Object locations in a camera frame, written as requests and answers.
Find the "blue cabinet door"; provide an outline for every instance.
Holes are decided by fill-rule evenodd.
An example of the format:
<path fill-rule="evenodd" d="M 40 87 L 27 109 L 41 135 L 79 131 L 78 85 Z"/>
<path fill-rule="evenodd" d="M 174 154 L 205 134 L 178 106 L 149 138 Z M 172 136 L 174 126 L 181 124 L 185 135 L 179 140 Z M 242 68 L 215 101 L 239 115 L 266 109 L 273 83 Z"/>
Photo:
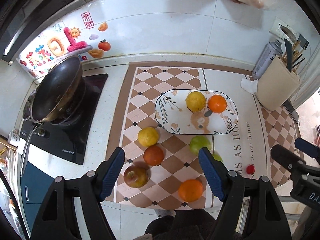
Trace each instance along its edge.
<path fill-rule="evenodd" d="M 20 178 L 22 202 L 41 204 L 53 180 L 54 178 L 28 162 L 26 170 Z"/>
<path fill-rule="evenodd" d="M 40 204 L 23 203 L 23 210 L 26 216 L 26 220 L 27 220 L 27 224 L 29 226 L 30 232 L 32 232 L 33 224 L 35 222 L 39 208 L 40 208 Z"/>

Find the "metal handle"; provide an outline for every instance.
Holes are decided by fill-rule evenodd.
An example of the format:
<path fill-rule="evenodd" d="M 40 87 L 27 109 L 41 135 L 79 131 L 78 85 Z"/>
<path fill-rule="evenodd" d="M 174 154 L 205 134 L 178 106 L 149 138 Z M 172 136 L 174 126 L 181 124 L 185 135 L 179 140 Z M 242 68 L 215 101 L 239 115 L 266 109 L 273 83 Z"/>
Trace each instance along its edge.
<path fill-rule="evenodd" d="M 27 186 L 25 186 L 25 187 L 26 187 L 26 200 L 29 201 L 29 191 L 28 191 L 28 187 L 27 187 Z"/>
<path fill-rule="evenodd" d="M 21 174 L 20 177 L 23 176 L 23 173 L 26 169 L 27 163 L 28 163 L 28 156 L 29 156 L 29 147 L 30 147 L 30 141 L 32 135 L 35 133 L 37 128 L 41 125 L 41 123 L 37 123 L 33 130 L 29 133 L 28 138 L 26 140 L 26 144 L 24 145 L 23 152 L 22 152 L 22 164 L 21 164 Z"/>

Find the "white tissue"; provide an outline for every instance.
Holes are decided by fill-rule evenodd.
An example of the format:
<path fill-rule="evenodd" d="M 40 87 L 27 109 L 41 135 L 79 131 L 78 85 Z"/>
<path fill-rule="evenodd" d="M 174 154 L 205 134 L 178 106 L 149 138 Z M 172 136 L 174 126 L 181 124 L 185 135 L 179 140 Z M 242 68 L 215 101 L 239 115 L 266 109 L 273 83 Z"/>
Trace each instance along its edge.
<path fill-rule="evenodd" d="M 255 94 L 258 89 L 258 79 L 254 81 L 247 80 L 243 78 L 241 80 L 241 87 L 250 94 Z"/>

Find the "frying pan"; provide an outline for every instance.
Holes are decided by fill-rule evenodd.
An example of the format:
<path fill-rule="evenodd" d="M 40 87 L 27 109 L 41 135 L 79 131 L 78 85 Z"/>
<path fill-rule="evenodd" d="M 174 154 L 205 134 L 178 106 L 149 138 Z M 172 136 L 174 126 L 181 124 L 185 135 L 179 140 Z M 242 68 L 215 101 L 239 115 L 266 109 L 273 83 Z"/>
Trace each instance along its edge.
<path fill-rule="evenodd" d="M 34 127 L 28 135 L 22 153 L 21 177 L 26 169 L 31 137 L 40 136 L 40 126 L 59 117 L 69 106 L 82 78 L 82 66 L 78 56 L 68 57 L 59 62 L 42 80 L 30 106 L 30 119 Z"/>

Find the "spray can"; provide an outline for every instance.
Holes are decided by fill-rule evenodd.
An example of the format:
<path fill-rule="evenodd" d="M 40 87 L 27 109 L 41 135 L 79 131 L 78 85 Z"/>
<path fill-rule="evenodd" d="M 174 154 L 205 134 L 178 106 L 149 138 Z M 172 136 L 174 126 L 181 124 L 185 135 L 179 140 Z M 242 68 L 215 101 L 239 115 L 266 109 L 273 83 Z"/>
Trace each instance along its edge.
<path fill-rule="evenodd" d="M 282 43 L 279 40 L 270 41 L 262 52 L 258 63 L 252 71 L 253 79 L 259 79 L 267 70 L 276 55 L 282 55 Z"/>

